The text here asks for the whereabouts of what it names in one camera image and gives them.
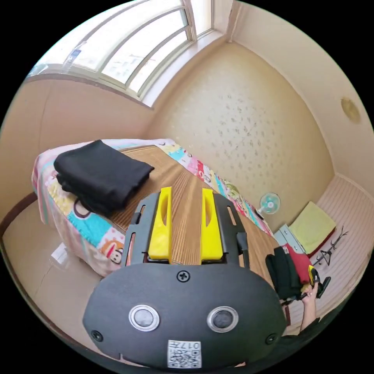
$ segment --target electric fan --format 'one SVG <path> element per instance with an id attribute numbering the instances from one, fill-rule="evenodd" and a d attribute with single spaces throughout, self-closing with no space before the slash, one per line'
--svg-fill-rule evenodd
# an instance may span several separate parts
<path id="1" fill-rule="evenodd" d="M 256 212 L 259 215 L 262 213 L 274 214 L 279 210 L 281 206 L 280 202 L 280 197 L 277 194 L 268 192 L 260 199 L 260 208 Z"/>

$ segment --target red cloth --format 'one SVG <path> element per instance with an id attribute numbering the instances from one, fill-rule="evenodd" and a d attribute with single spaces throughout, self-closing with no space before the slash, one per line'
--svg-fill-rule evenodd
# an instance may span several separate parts
<path id="1" fill-rule="evenodd" d="M 287 243 L 286 245 L 283 246 L 283 249 L 285 249 L 294 265 L 296 268 L 296 272 L 300 278 L 300 282 L 302 284 L 309 283 L 310 278 L 309 278 L 309 265 L 312 263 L 309 260 L 309 257 L 306 254 L 299 254 L 294 251 L 294 249 Z"/>
<path id="2" fill-rule="evenodd" d="M 318 246 L 318 248 L 315 251 L 308 254 L 309 258 L 313 257 L 323 247 L 323 245 L 330 239 L 332 234 L 334 234 L 335 230 L 336 230 L 336 227 L 334 227 L 334 229 L 330 232 L 330 234 L 327 235 L 326 239 Z"/>

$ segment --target person's arm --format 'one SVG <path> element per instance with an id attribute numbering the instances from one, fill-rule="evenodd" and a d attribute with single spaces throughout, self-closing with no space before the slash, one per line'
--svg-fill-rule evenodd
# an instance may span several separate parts
<path id="1" fill-rule="evenodd" d="M 318 290 L 318 283 L 314 284 L 306 290 L 307 295 L 302 299 L 304 304 L 304 315 L 301 323 L 300 332 L 307 328 L 317 318 L 316 295 Z"/>

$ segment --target folded black cloth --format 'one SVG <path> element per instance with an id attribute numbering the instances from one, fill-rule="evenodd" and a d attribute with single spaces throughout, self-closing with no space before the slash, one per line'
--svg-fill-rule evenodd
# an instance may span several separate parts
<path id="1" fill-rule="evenodd" d="M 86 209 L 106 216 L 124 209 L 154 170 L 101 140 L 61 153 L 54 167 L 64 191 L 76 195 Z"/>
<path id="2" fill-rule="evenodd" d="M 274 249 L 274 255 L 265 258 L 274 289 L 281 300 L 300 295 L 302 284 L 289 253 L 282 247 Z"/>

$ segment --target window frame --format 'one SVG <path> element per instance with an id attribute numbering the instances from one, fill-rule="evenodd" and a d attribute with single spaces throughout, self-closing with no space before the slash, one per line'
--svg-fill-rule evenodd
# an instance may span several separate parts
<path id="1" fill-rule="evenodd" d="M 128 11 L 129 9 L 138 6 L 140 4 L 143 4 L 145 2 L 148 2 L 150 0 L 139 0 L 134 4 L 129 5 L 128 7 L 125 7 L 124 9 L 120 9 L 119 11 L 115 12 L 111 16 L 108 16 L 108 18 L 101 21 L 96 27 L 94 27 L 92 30 L 90 30 L 70 51 L 66 59 L 64 60 L 63 64 L 46 64 L 47 68 L 43 69 L 36 75 L 41 74 L 56 74 L 56 73 L 62 73 L 67 74 L 70 76 L 74 76 L 77 78 L 86 78 L 90 79 L 94 82 L 98 82 L 101 84 L 104 84 L 106 86 L 109 86 L 111 88 L 114 88 L 116 90 L 119 90 L 120 92 L 123 92 L 132 98 L 142 101 L 144 99 L 144 96 L 146 95 L 147 91 L 152 87 L 153 83 L 159 78 L 159 76 L 162 74 L 162 72 L 180 55 L 182 54 L 187 48 L 189 48 L 192 44 L 196 43 L 198 39 L 201 37 L 204 37 L 205 35 L 209 34 L 213 31 L 213 5 L 214 0 L 211 0 L 211 27 L 206 32 L 202 33 L 201 35 L 196 35 L 196 28 L 195 28 L 195 22 L 194 22 L 194 16 L 192 11 L 192 5 L 191 0 L 182 0 L 181 5 L 173 7 L 171 9 L 168 9 L 166 11 L 160 12 L 156 15 L 153 15 L 150 19 L 142 23 L 137 28 L 130 31 L 124 38 L 121 38 L 118 40 L 116 46 L 109 51 L 99 62 L 97 69 L 92 70 L 89 68 L 85 68 L 83 66 L 74 65 L 74 61 L 69 63 L 69 58 L 71 57 L 72 53 L 78 49 L 84 42 L 86 42 L 96 31 L 98 31 L 101 27 L 103 27 L 105 24 L 107 24 L 109 21 L 114 19 L 115 17 L 119 16 L 125 11 Z M 131 73 L 131 75 L 128 77 L 125 83 L 120 82 L 119 80 L 112 78 L 106 74 L 104 74 L 102 71 L 108 64 L 108 62 L 112 59 L 112 57 L 117 53 L 117 51 L 135 34 L 137 34 L 140 30 L 142 30 L 144 27 L 148 26 L 152 22 L 156 21 L 159 18 L 162 18 L 163 16 L 166 16 L 173 12 L 185 12 L 187 25 L 183 28 L 175 31 L 173 34 L 169 35 L 166 39 L 161 41 L 155 48 L 152 49 L 148 53 L 148 55 L 145 56 L 139 63 L 139 65 L 134 69 L 134 71 Z M 135 92 L 132 90 L 129 86 L 133 79 L 136 77 L 137 73 L 140 71 L 140 69 L 150 60 L 150 58 L 159 51 L 160 48 L 162 48 L 168 41 L 170 41 L 173 37 L 176 35 L 179 35 L 180 33 L 185 32 L 187 36 L 187 40 L 183 42 L 181 45 L 179 45 L 176 49 L 174 49 L 166 58 L 164 58 L 157 67 L 152 71 L 152 73 L 146 78 L 140 89 Z"/>

